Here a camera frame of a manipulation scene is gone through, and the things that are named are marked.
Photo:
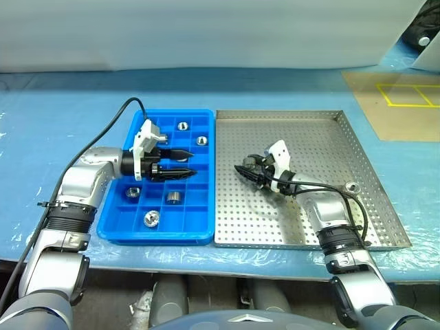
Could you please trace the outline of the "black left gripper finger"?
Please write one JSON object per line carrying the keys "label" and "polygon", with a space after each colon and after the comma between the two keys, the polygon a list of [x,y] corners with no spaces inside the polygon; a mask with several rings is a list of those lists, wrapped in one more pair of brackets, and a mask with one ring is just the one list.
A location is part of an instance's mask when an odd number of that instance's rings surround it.
{"label": "black left gripper finger", "polygon": [[183,149],[160,149],[161,159],[170,159],[175,161],[187,161],[193,154]]}
{"label": "black left gripper finger", "polygon": [[196,175],[197,171],[190,168],[162,168],[157,170],[157,180],[181,180]]}

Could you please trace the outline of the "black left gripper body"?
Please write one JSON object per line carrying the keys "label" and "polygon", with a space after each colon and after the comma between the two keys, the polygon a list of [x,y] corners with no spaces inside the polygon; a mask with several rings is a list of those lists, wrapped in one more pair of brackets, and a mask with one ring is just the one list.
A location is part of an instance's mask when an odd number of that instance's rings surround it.
{"label": "black left gripper body", "polygon": [[144,156],[140,160],[141,165],[141,177],[143,179],[149,179],[152,182],[162,181],[162,167],[160,166],[161,149],[153,148],[151,152],[144,153]]}

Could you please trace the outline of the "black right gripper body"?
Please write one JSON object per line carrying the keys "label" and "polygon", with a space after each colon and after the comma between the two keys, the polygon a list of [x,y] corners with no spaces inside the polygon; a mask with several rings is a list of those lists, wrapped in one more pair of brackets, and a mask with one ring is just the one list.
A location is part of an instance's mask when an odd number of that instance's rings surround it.
{"label": "black right gripper body", "polygon": [[258,166],[260,168],[260,173],[267,179],[267,184],[263,188],[272,189],[272,178],[274,176],[274,163],[273,157],[265,157],[264,165]]}

